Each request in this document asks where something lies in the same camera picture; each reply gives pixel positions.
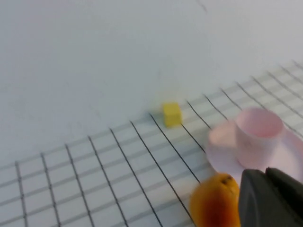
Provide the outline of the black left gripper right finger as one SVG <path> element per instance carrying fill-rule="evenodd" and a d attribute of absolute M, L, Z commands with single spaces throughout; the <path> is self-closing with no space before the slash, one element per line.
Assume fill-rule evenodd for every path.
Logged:
<path fill-rule="evenodd" d="M 265 174 L 278 198 L 278 216 L 284 222 L 281 226 L 301 227 L 303 225 L 303 184 L 277 168 L 268 167 Z"/>

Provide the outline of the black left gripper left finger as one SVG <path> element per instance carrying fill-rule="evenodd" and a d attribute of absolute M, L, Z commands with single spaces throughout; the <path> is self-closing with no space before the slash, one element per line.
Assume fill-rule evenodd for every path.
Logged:
<path fill-rule="evenodd" d="M 241 176 L 238 211 L 242 227 L 282 227 L 278 198 L 265 172 L 245 169 Z"/>

